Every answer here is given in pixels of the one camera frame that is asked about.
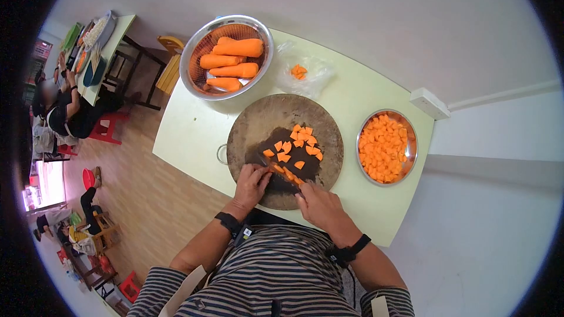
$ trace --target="power strip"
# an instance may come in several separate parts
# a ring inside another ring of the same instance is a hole
[[[436,95],[429,92],[426,88],[418,88],[411,92],[409,101],[435,120],[448,119],[451,117],[451,112],[448,110],[446,104],[441,102]]]

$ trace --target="striped shirt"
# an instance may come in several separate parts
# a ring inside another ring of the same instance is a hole
[[[253,226],[254,232],[225,258],[208,286],[189,296],[175,316],[359,316],[343,296],[341,269],[324,254],[332,245],[319,231],[288,225]],[[130,316],[158,316],[186,274],[152,267]],[[372,316],[371,300],[386,296],[391,317],[413,316],[409,292],[385,288],[360,300]]]

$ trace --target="stainless steel bowl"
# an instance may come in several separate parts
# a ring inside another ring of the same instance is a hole
[[[362,134],[362,130],[366,127],[368,122],[373,117],[380,115],[387,115],[391,120],[395,120],[403,124],[405,129],[407,129],[407,147],[405,148],[405,156],[407,157],[407,161],[403,162],[402,171],[399,173],[398,177],[391,182],[385,182],[385,183],[377,182],[366,173],[360,161],[360,153],[358,148],[358,143],[360,141],[360,134]],[[360,170],[362,171],[364,176],[366,176],[366,178],[371,183],[377,186],[389,187],[401,182],[407,177],[407,175],[409,175],[411,169],[413,169],[413,165],[415,164],[415,161],[417,160],[417,135],[415,133],[415,129],[413,129],[413,126],[411,125],[409,120],[407,120],[407,118],[399,111],[393,109],[380,109],[372,113],[370,116],[366,118],[366,120],[364,120],[364,122],[360,127],[360,130],[358,131],[358,135],[356,136],[356,160],[358,161],[358,165],[360,166]]]
[[[252,79],[239,79],[243,88],[235,92],[228,92],[220,88],[204,89],[206,80],[213,76],[208,70],[200,67],[200,57],[211,53],[220,37],[233,39],[258,38],[264,42],[264,53],[258,58],[247,58],[247,62],[258,64],[257,76]],[[268,27],[257,19],[244,15],[229,15],[217,18],[203,26],[186,44],[180,56],[180,78],[184,86],[198,98],[207,101],[221,101],[242,94],[254,86],[266,72],[274,53],[274,40]]]

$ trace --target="wooden cutting board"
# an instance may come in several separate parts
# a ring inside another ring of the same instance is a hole
[[[291,159],[280,162],[302,180],[312,180],[326,190],[339,178],[343,165],[343,139],[339,128],[329,113],[314,101],[300,95],[269,95],[254,102],[237,117],[227,139],[227,162],[233,180],[237,182],[241,167],[246,163],[260,164],[258,152],[271,149],[274,143],[294,141],[290,138],[295,124],[312,128],[318,140],[317,148],[323,153],[323,161],[306,153],[304,147],[294,147]],[[300,170],[294,166],[303,160]],[[260,204],[272,209],[297,209],[295,189],[274,174]]]

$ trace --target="black wrist strap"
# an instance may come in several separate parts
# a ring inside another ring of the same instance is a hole
[[[362,234],[360,239],[358,239],[352,247],[338,248],[333,246],[325,251],[325,255],[341,267],[347,268],[348,263],[354,261],[356,259],[356,254],[368,245],[370,241],[371,238],[368,237],[368,235]]]
[[[239,232],[241,231],[242,225],[235,219],[233,215],[229,213],[219,212],[216,216],[216,219],[221,221],[221,225],[226,227],[230,232],[233,238],[236,238]]]

